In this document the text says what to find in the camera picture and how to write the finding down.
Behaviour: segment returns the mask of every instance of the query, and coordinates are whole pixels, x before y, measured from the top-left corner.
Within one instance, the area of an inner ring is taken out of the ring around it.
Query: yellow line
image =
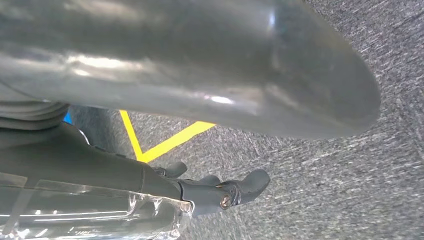
[[[209,122],[203,122],[203,121],[197,121],[190,126],[186,127],[185,129],[181,130],[174,136],[168,138],[167,140],[159,143],[155,147],[151,148],[147,152],[143,154],[143,160],[144,162],[148,163],[163,154],[166,154],[171,149],[177,147],[178,145],[181,145],[188,140],[190,140],[192,137],[203,133],[204,131],[212,128],[215,126],[214,123]]]
[[[120,116],[122,117],[123,124],[125,125],[126,132],[128,133],[129,141],[131,142],[132,149],[135,153],[135,159],[140,162],[144,162],[142,148],[137,140],[136,132],[134,131],[133,125],[131,124],[130,116],[125,110],[119,110]]]

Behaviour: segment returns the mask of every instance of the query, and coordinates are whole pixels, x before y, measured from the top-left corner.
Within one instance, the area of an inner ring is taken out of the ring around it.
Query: curved plastic panel
[[[176,240],[192,216],[189,202],[85,185],[42,180],[0,191],[0,239]],[[22,195],[28,201],[16,207]]]
[[[376,81],[301,0],[2,0],[0,80],[49,101],[269,135],[359,134]]]

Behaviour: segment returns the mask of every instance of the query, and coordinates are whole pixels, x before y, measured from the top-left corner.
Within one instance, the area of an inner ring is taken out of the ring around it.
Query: screw
[[[231,206],[231,196],[228,193],[225,193],[221,197],[221,208],[226,210]]]

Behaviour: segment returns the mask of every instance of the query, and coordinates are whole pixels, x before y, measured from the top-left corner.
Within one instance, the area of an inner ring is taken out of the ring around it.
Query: gray carpet
[[[161,156],[152,164],[183,161],[187,178],[242,178],[256,168],[272,178],[257,201],[194,219],[182,240],[424,239],[424,2],[307,2],[377,76],[378,123],[360,136],[315,141],[217,126]],[[134,156],[116,111],[72,112],[96,144]],[[144,151],[190,124],[130,116]]]

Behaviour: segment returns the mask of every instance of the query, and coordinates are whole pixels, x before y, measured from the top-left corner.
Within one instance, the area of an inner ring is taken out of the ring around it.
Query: dark gray cylinder
[[[376,81],[300,0],[2,0],[0,82],[268,135],[359,134]]]

